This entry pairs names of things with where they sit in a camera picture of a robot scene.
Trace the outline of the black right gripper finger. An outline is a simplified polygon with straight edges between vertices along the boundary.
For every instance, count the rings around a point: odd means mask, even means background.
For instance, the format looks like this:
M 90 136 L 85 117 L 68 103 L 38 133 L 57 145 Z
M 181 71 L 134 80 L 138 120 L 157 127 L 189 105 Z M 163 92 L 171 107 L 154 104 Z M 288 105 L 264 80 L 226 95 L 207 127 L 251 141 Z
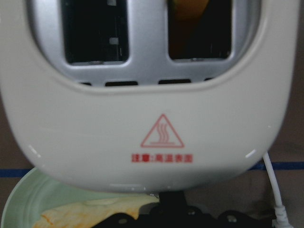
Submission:
M 227 210 L 217 218 L 198 207 L 188 206 L 186 228 L 273 228 L 272 220 L 258 220 L 235 210 Z
M 155 228 L 156 219 L 152 218 L 161 211 L 160 206 L 141 206 L 138 218 L 127 213 L 116 213 L 101 222 L 102 228 Z

